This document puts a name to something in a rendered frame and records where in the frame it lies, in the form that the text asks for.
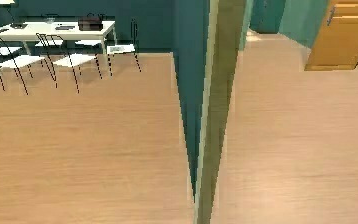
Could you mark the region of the white shade black desk lamp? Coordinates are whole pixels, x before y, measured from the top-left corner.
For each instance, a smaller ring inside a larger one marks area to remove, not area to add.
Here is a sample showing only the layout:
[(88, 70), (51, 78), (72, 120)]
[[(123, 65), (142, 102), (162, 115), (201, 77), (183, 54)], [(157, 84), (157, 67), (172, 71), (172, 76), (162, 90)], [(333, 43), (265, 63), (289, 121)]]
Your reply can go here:
[(10, 27), (13, 29), (24, 29), (26, 27), (26, 24), (23, 22), (18, 22), (11, 13), (11, 9), (17, 6), (18, 3), (16, 2), (16, 0), (0, 0), (0, 8), (5, 8), (11, 17), (12, 22), (10, 24)]

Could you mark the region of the dark brown box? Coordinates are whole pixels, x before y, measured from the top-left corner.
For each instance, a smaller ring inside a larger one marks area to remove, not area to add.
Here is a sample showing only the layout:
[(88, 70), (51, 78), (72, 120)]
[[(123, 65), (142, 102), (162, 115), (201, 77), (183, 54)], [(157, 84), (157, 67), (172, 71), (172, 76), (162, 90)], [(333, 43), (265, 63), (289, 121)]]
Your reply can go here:
[(89, 13), (78, 19), (80, 31), (101, 31), (103, 29), (103, 15)]

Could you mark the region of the orange wooden room door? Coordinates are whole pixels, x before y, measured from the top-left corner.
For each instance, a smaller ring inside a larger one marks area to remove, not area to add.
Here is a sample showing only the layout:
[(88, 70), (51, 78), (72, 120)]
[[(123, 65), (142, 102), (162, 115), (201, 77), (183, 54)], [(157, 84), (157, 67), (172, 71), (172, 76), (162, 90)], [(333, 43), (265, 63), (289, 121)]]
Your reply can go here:
[[(335, 6), (331, 24), (329, 11)], [(329, 0), (306, 71), (354, 70), (358, 65), (358, 0)]]

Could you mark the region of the clear glass bowl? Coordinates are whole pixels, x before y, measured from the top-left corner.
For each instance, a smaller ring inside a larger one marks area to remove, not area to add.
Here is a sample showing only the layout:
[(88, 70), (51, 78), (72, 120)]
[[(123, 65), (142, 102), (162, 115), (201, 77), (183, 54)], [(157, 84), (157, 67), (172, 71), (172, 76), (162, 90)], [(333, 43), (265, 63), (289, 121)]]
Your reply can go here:
[(44, 14), (43, 17), (44, 17), (44, 21), (47, 24), (52, 24), (58, 17), (58, 14), (48, 13), (48, 14)]

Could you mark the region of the white dining table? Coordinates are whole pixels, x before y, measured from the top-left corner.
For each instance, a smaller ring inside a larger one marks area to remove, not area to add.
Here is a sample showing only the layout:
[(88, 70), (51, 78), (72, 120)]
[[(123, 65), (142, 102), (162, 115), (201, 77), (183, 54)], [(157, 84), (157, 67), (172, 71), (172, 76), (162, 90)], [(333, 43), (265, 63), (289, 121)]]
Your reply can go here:
[[(61, 25), (75, 26), (73, 30), (55, 30)], [(38, 41), (37, 33), (56, 34), (60, 35), (64, 40), (101, 40), (102, 51), (107, 53), (105, 40), (109, 33), (116, 36), (115, 22), (103, 21), (103, 29), (101, 31), (80, 31), (77, 22), (53, 22), (47, 24), (46, 22), (26, 22), (24, 29), (13, 29), (9, 24), (0, 27), (8, 28), (9, 30), (0, 33), (0, 38), (4, 41), (22, 42), (26, 48), (27, 53), (30, 53), (27, 47), (27, 42)]]

